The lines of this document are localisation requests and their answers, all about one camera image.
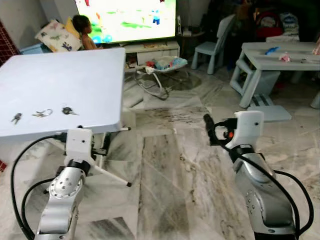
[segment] kids chair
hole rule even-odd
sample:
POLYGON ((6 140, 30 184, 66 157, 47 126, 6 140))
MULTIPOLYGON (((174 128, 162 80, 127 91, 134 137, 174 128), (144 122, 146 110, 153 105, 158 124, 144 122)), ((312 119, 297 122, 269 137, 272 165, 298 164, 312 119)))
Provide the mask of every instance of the kids chair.
POLYGON ((197 69, 198 67, 198 55, 206 54, 210 55, 210 62, 207 73, 209 75, 214 73, 215 70, 215 57, 219 54, 218 66, 221 67, 224 61, 224 48, 228 33, 230 32, 234 22, 235 14, 227 16, 219 23, 218 32, 216 34, 217 42, 206 41, 195 48, 191 69, 197 69))

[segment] pillow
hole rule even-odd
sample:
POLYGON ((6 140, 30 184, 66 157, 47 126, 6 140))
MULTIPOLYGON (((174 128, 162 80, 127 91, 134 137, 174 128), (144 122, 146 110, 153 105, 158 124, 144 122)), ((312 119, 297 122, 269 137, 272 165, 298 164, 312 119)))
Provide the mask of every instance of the pillow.
POLYGON ((44 43, 52 52, 77 51, 82 46, 80 39, 65 29, 57 20, 42 28, 35 38, 44 43))
POLYGON ((74 35, 76 37, 76 39, 80 39, 80 34, 75 29, 74 24, 72 23, 71 17, 68 17, 68 20, 66 21, 65 30, 67 30, 69 33, 74 35))

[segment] television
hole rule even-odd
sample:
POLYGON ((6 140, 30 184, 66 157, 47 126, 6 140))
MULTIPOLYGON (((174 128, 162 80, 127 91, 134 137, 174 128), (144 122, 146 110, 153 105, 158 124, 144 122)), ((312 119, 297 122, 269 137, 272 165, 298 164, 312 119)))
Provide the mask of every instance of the television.
POLYGON ((163 39, 176 33, 176 0, 75 0, 96 44, 163 39))

